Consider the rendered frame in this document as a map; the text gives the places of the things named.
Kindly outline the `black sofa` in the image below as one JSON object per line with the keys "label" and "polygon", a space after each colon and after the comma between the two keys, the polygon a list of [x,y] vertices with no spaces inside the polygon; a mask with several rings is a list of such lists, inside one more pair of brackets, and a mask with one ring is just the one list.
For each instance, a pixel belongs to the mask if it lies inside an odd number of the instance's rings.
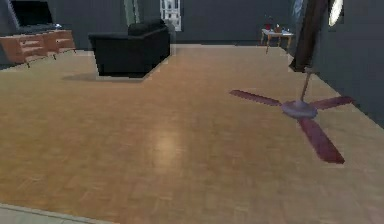
{"label": "black sofa", "polygon": [[130,24],[126,33],[90,33],[100,76],[143,78],[170,55],[162,19]]}

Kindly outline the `white framed window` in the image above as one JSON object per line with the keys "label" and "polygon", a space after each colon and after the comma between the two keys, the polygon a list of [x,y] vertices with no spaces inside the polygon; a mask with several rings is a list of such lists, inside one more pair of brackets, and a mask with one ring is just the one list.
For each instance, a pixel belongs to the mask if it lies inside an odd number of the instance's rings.
{"label": "white framed window", "polygon": [[160,0],[160,15],[171,22],[176,31],[182,30],[181,0]]}

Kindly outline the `red bladed ceiling fan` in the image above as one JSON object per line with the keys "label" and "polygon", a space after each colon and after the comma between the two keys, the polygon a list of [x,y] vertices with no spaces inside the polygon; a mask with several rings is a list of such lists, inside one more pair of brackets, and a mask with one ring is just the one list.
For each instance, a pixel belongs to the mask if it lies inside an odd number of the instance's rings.
{"label": "red bladed ceiling fan", "polygon": [[345,162],[344,157],[328,138],[322,128],[314,121],[314,118],[317,116],[319,110],[326,110],[351,104],[353,99],[349,96],[337,96],[310,103],[305,102],[304,96],[306,94],[311,75],[312,72],[307,72],[300,98],[294,101],[280,102],[273,98],[249,93],[243,90],[231,90],[230,94],[269,106],[279,106],[284,114],[298,122],[301,130],[304,132],[317,156],[322,161],[343,164]]}

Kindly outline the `small white side table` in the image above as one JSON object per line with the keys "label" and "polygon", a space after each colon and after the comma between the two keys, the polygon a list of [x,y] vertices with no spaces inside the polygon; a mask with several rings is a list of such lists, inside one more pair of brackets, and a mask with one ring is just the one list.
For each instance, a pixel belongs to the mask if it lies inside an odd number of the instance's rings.
{"label": "small white side table", "polygon": [[272,38],[278,39],[278,45],[281,44],[282,38],[286,38],[287,39],[287,49],[289,49],[291,46],[291,42],[292,42],[293,37],[294,37],[294,34],[289,32],[289,31],[282,30],[281,32],[275,32],[274,30],[262,29],[261,30],[260,44],[261,45],[266,44],[266,51],[269,51],[270,40]]}

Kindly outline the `green curtain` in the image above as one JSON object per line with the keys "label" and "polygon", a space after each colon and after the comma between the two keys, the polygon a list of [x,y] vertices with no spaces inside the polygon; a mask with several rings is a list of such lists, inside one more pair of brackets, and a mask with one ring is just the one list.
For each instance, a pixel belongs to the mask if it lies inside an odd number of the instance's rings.
{"label": "green curtain", "polygon": [[123,0],[127,25],[140,21],[138,0]]}

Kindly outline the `dark brown room door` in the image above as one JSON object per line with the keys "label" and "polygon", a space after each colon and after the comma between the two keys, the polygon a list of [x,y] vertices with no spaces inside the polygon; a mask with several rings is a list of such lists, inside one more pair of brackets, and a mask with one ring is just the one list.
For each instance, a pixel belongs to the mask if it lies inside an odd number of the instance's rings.
{"label": "dark brown room door", "polygon": [[305,72],[311,64],[322,19],[328,7],[328,0],[308,0],[299,40],[290,68],[295,72]]}

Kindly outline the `brown wooden television cabinet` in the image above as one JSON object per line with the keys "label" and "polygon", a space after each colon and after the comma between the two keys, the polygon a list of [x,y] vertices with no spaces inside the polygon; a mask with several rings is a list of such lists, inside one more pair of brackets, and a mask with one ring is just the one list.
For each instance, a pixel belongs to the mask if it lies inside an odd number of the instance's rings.
{"label": "brown wooden television cabinet", "polygon": [[20,34],[0,37],[0,45],[7,59],[16,64],[26,64],[44,57],[67,51],[76,51],[71,30],[49,30],[37,34]]}

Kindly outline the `black television set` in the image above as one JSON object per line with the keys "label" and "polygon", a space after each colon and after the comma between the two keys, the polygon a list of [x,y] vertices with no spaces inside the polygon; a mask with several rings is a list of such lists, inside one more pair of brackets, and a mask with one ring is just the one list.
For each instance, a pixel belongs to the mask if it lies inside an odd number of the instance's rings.
{"label": "black television set", "polygon": [[10,4],[19,27],[53,23],[52,14],[46,1],[11,0]]}

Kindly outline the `white oval wall mirror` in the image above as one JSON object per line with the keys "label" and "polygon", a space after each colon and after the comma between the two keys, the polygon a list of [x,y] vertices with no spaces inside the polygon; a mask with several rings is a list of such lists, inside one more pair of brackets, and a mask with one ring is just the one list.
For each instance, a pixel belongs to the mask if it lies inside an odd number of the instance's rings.
{"label": "white oval wall mirror", "polygon": [[340,18],[343,12],[343,3],[344,3],[344,0],[329,1],[328,25],[330,27],[334,26],[337,23],[338,19]]}

